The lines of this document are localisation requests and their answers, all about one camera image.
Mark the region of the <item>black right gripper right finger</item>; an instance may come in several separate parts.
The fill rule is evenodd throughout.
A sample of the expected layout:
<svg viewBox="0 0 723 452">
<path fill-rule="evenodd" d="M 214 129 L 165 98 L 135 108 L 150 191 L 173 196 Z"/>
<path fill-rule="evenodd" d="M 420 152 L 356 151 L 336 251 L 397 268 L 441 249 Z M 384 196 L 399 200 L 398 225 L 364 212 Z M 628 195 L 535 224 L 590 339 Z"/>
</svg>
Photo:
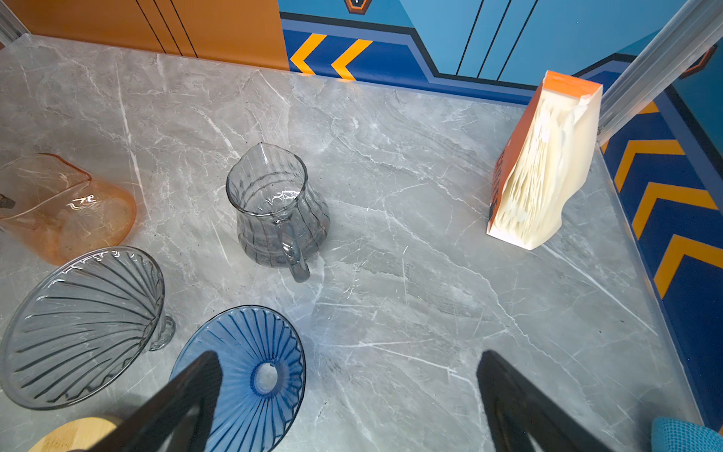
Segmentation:
<svg viewBox="0 0 723 452">
<path fill-rule="evenodd" d="M 476 376 L 497 451 L 609 449 L 496 351 L 483 352 Z"/>
</svg>

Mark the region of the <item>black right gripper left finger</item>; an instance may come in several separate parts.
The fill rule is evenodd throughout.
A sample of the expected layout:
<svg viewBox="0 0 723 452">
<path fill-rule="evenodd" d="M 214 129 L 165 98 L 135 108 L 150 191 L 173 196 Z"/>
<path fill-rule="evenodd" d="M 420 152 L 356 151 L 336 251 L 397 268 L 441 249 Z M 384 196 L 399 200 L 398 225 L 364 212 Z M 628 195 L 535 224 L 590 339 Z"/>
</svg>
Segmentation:
<svg viewBox="0 0 723 452">
<path fill-rule="evenodd" d="M 222 378 L 218 354 L 203 352 L 92 450 L 205 450 Z"/>
</svg>

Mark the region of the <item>blue glass dripper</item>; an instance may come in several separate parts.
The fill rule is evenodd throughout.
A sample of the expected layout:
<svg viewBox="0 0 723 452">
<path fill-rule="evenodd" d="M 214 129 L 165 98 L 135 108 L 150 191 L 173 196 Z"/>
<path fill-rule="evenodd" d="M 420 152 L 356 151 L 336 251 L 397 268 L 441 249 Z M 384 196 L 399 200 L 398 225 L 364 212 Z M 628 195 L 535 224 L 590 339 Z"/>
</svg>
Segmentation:
<svg viewBox="0 0 723 452">
<path fill-rule="evenodd" d="M 303 345 L 293 325 L 260 305 L 224 311 L 188 340 L 171 371 L 203 352 L 218 355 L 220 395 L 207 451 L 271 451 L 290 430 L 306 387 Z"/>
</svg>

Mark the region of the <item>orange glass carafe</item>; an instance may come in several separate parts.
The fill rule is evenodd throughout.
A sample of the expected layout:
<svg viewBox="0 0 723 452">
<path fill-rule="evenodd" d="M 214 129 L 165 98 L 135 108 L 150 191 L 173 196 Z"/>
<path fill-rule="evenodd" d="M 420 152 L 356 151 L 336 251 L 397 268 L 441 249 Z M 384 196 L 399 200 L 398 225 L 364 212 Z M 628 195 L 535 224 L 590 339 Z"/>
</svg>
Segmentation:
<svg viewBox="0 0 723 452">
<path fill-rule="evenodd" d="M 130 192 L 56 154 L 1 167 L 1 231 L 51 265 L 119 245 L 136 216 Z"/>
</svg>

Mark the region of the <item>coffee filter pack orange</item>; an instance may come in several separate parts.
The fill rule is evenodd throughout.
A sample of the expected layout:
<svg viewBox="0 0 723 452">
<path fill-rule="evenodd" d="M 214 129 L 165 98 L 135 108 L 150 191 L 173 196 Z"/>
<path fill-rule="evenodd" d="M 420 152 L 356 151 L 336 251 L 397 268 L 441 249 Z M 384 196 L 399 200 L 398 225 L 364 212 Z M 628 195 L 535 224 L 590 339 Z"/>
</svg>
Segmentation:
<svg viewBox="0 0 723 452">
<path fill-rule="evenodd" d="M 562 225 L 587 180 L 604 86 L 548 71 L 494 167 L 487 234 L 525 250 Z"/>
</svg>

